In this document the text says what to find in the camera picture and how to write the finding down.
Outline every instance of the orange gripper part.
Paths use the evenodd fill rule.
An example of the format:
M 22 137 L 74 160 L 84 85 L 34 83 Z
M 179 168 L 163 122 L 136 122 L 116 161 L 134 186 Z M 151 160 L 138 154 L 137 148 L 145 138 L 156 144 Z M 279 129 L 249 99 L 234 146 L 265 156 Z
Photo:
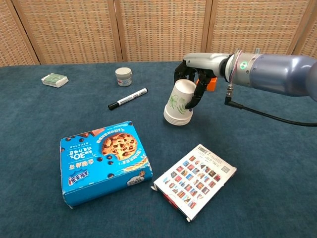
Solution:
M 210 83 L 207 85 L 206 91 L 208 92 L 214 92 L 216 89 L 216 84 L 217 84 L 217 79 L 218 78 L 212 78 L 210 80 Z

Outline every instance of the white marker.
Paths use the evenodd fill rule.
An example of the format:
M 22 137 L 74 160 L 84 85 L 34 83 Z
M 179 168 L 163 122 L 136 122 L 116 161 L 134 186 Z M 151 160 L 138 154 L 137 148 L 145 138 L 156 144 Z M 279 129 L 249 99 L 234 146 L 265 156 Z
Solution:
M 111 103 L 110 105 L 108 105 L 108 108 L 109 108 L 109 110 L 113 110 L 113 109 L 121 106 L 122 104 L 130 102 L 131 100 L 138 98 L 138 97 L 142 96 L 143 94 L 146 94 L 147 92 L 148 92 L 147 88 L 141 89 L 140 91 L 135 92 L 135 93 L 133 93 L 125 98 L 122 98 L 115 103 Z

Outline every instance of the blue box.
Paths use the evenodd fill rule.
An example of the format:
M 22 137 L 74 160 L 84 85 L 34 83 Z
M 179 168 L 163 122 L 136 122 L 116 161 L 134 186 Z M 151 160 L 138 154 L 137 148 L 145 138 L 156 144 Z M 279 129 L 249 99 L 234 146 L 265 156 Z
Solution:
M 60 173 L 71 208 L 153 177 L 131 121 L 61 139 Z

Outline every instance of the jar lid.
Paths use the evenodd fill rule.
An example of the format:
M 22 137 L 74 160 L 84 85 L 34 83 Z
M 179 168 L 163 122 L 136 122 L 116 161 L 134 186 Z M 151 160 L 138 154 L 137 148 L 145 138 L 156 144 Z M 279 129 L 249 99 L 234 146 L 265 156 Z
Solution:
M 118 69 L 116 69 L 115 73 L 118 75 L 126 75 L 126 74 L 131 73 L 131 69 L 126 68 L 126 67 L 118 68 Z

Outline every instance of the wall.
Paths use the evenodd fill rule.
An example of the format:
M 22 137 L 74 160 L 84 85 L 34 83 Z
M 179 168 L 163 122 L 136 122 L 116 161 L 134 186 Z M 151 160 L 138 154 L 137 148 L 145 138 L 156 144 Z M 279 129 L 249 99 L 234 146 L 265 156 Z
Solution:
M 0 66 L 180 61 L 191 52 L 317 58 L 316 0 L 0 0 Z

